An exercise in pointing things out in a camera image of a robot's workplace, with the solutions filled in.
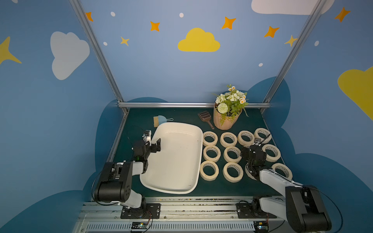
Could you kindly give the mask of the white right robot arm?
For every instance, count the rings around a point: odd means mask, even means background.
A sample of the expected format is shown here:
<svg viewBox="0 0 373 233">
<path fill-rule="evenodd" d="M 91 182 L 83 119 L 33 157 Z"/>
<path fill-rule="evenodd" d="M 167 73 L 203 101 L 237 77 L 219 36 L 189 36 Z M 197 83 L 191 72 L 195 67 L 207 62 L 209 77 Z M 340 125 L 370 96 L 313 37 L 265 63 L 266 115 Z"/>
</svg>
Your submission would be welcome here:
<svg viewBox="0 0 373 233">
<path fill-rule="evenodd" d="M 247 161 L 245 170 L 250 178 L 270 186 L 285 198 L 283 203 L 269 197 L 259 198 L 260 210 L 287 221 L 297 233 L 332 229 L 331 219 L 316 187 L 304 186 L 265 166 L 267 153 L 260 144 L 243 146 L 241 157 Z"/>
</svg>

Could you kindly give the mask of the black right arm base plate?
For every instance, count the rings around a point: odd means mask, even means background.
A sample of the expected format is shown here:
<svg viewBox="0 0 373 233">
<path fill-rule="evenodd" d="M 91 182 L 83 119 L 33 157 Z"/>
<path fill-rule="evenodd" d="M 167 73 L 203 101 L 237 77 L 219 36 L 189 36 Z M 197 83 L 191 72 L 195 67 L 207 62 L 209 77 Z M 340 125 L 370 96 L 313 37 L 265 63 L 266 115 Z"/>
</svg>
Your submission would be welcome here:
<svg viewBox="0 0 373 233">
<path fill-rule="evenodd" d="M 248 203 L 247 201 L 240 201 L 236 204 L 236 212 L 239 219 L 250 219 L 250 218 L 262 218 L 262 219 L 276 219 L 277 216 L 264 212 L 260 206 L 254 203 Z"/>
</svg>

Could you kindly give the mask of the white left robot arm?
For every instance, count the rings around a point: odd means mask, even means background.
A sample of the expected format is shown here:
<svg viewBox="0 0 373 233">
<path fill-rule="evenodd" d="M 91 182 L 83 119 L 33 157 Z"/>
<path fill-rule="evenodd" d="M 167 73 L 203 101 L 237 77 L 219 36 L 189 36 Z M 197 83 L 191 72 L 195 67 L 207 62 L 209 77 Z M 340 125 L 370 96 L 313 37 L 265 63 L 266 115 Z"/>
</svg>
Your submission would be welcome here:
<svg viewBox="0 0 373 233">
<path fill-rule="evenodd" d="M 132 190 L 133 176 L 144 174 L 148 169 L 151 153 L 161 151 L 161 139 L 151 142 L 152 132 L 145 130 L 142 140 L 133 144 L 130 161 L 107 162 L 96 177 L 91 188 L 91 197 L 100 205 L 119 204 L 126 209 L 145 210 L 145 198 Z"/>
</svg>

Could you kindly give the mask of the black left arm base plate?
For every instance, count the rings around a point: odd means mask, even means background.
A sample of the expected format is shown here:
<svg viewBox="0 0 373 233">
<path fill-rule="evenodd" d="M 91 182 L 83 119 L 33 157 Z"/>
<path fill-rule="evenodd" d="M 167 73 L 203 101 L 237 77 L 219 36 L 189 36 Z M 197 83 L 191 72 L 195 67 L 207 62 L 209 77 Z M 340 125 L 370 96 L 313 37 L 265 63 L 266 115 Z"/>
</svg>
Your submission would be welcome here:
<svg viewBox="0 0 373 233">
<path fill-rule="evenodd" d="M 123 207 L 121 211 L 121 219 L 141 219 L 151 218 L 159 219 L 161 204 L 160 203 L 147 203 L 140 208 L 126 208 Z"/>
</svg>

